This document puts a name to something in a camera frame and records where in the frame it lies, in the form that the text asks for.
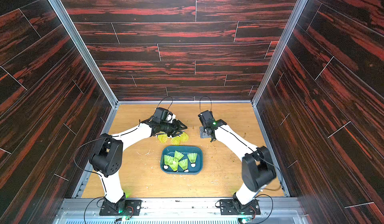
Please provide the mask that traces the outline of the yellow shuttlecock seven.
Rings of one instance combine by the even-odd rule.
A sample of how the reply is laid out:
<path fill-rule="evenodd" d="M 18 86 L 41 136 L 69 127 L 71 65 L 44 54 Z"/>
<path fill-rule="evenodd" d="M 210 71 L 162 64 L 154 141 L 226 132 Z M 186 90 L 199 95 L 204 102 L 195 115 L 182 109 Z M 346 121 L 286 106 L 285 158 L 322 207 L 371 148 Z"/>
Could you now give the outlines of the yellow shuttlecock seven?
<path fill-rule="evenodd" d="M 157 134 L 157 139 L 162 143 L 166 143 L 169 139 L 167 134 Z"/>

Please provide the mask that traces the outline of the yellow shuttlecock two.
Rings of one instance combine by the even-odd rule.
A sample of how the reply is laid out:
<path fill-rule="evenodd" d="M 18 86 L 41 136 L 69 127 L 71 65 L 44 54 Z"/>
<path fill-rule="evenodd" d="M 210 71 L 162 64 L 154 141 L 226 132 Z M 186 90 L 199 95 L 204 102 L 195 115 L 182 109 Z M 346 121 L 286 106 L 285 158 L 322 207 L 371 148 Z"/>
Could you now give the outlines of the yellow shuttlecock two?
<path fill-rule="evenodd" d="M 174 152 L 174 159 L 178 162 L 180 161 L 182 158 L 184 157 L 184 154 L 178 152 L 178 151 L 175 151 Z"/>

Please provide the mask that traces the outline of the yellow shuttlecock one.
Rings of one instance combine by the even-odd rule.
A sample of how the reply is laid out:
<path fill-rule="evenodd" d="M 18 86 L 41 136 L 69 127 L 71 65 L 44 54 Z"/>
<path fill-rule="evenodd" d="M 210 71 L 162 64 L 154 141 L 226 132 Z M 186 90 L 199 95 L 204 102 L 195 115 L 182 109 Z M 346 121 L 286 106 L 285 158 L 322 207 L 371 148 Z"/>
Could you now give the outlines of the yellow shuttlecock one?
<path fill-rule="evenodd" d="M 190 154 L 187 154 L 187 156 L 188 156 L 188 159 L 191 163 L 191 167 L 194 168 L 196 166 L 196 160 L 197 160 L 198 154 L 197 153 L 190 153 Z"/>

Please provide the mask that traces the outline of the yellow shuttlecock four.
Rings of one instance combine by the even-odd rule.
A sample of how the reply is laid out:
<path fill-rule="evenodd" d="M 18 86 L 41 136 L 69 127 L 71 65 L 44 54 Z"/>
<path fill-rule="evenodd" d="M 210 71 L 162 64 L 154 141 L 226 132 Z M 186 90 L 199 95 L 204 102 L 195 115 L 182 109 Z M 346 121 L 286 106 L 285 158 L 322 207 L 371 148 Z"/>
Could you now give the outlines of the yellow shuttlecock four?
<path fill-rule="evenodd" d="M 179 161 L 179 167 L 181 167 L 181 169 L 184 172 L 189 172 L 189 169 L 188 169 L 188 159 L 180 160 Z"/>

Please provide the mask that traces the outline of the yellow shuttlecock six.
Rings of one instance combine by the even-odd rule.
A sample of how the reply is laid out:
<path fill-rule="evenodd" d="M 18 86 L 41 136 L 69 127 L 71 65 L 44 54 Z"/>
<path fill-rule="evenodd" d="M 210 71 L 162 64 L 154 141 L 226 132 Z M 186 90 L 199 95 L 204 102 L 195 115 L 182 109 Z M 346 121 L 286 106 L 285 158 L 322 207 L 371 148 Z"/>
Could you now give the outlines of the yellow shuttlecock six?
<path fill-rule="evenodd" d="M 179 162 L 171 162 L 169 163 L 169 167 L 173 170 L 173 172 L 177 172 L 179 168 Z"/>

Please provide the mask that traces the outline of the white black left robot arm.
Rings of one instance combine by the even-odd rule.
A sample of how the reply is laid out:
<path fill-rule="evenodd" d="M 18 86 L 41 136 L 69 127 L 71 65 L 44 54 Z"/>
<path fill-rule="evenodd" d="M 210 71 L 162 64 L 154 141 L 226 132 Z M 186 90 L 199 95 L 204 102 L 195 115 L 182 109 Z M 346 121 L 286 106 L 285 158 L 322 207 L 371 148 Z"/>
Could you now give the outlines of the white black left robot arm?
<path fill-rule="evenodd" d="M 173 138 L 181 135 L 187 128 L 177 119 L 159 123 L 147 119 L 121 133 L 102 134 L 96 141 L 89 162 L 102 180 L 105 199 L 114 205 L 126 197 L 121 187 L 119 169 L 122 166 L 123 152 L 128 147 L 154 136 Z"/>

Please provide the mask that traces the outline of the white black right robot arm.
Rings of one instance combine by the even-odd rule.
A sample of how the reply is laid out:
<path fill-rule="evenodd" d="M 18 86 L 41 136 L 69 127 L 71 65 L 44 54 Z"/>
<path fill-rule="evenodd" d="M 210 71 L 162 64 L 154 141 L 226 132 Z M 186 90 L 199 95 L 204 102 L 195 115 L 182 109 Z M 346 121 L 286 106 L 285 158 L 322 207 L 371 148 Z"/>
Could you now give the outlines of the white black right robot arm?
<path fill-rule="evenodd" d="M 277 177 L 269 149 L 249 143 L 223 120 L 202 121 L 202 126 L 211 141 L 225 144 L 242 161 L 243 184 L 233 195 L 233 205 L 239 210 L 249 207 L 254 197 Z"/>

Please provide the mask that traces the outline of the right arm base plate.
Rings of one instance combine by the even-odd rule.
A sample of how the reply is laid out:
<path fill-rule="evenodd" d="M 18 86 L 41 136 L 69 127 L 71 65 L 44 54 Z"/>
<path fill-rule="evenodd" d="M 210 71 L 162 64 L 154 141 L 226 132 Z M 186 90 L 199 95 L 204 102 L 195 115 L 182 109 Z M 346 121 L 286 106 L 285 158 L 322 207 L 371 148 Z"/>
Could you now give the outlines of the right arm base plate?
<path fill-rule="evenodd" d="M 241 204 L 235 199 L 221 199 L 215 203 L 215 207 L 220 209 L 222 216 L 252 215 L 261 214 L 259 202 L 253 199 L 246 205 Z"/>

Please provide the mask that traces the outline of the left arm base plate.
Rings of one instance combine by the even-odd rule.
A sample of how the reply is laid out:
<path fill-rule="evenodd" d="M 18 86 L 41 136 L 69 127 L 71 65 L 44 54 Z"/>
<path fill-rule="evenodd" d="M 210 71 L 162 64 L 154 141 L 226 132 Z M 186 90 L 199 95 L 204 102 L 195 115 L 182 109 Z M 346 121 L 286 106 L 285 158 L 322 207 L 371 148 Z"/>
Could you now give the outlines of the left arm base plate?
<path fill-rule="evenodd" d="M 104 199 L 100 210 L 100 216 L 139 216 L 142 200 L 127 199 L 118 201 L 116 204 Z"/>

